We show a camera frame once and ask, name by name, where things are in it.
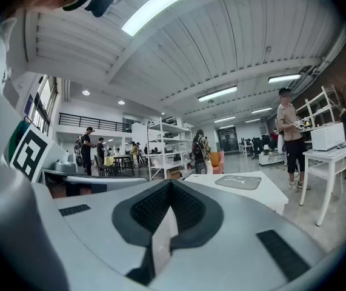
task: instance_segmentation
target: black railing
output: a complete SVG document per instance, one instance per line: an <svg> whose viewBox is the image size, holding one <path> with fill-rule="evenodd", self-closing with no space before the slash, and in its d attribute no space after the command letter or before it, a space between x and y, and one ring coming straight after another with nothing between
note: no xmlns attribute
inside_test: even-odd
<svg viewBox="0 0 346 291"><path fill-rule="evenodd" d="M92 127L94 129L113 130L115 132L131 133L131 125L119 122L106 121L103 119L88 118L86 116L72 115L67 113L59 114L59 125L69 125L77 127Z"/></svg>

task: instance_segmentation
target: sneaker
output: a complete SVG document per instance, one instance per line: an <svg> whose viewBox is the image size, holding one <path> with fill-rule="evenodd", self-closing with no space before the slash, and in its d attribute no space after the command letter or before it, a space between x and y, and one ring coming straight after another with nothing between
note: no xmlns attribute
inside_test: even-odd
<svg viewBox="0 0 346 291"><path fill-rule="evenodd" d="M298 186L297 186L296 182L289 182L288 188L293 192L298 192Z"/></svg>
<svg viewBox="0 0 346 291"><path fill-rule="evenodd" d="M297 186L298 186L299 189L303 189L303 188L304 188L304 182L303 182L303 181L302 181L302 182L299 182L299 181L298 181ZM310 185L307 185L307 186L306 186L306 190L310 190L310 189L311 189L311 186L310 186Z"/></svg>

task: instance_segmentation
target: beige shirt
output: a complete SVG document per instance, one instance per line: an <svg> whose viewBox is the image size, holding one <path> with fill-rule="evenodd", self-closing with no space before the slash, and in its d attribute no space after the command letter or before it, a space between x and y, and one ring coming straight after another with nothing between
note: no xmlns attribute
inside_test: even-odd
<svg viewBox="0 0 346 291"><path fill-rule="evenodd" d="M278 107L278 125L279 124L293 124L298 120L296 117L296 110L292 104L288 104L289 106L283 108L283 105L279 105ZM297 140L302 138L301 132L299 129L293 127L292 129L284 130L284 141Z"/></svg>

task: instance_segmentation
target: brown wall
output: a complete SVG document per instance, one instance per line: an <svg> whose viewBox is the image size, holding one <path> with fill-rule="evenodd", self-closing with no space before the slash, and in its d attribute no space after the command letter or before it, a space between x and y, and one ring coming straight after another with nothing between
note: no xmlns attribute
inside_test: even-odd
<svg viewBox="0 0 346 291"><path fill-rule="evenodd" d="M346 108L346 43L342 50L338 53L333 62L322 72L315 82L293 100L293 105L296 109L305 104L305 99L313 99L321 91L321 86L327 88L333 85L337 91L338 97L341 102L341 106ZM334 95L330 95L329 98L335 101ZM301 116L308 115L308 113L301 113ZM325 113L325 120L329 119L329 113ZM339 112L334 113L336 119L339 119ZM274 129L275 116L267 121L268 130Z"/></svg>

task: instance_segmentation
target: black backpack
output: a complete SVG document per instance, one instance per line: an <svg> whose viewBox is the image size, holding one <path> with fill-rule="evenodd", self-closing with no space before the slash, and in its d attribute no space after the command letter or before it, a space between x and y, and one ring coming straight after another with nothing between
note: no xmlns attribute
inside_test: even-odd
<svg viewBox="0 0 346 291"><path fill-rule="evenodd" d="M198 142L193 142L191 147L191 152L193 153L195 160L204 159L204 146L201 143L201 138L198 139Z"/></svg>

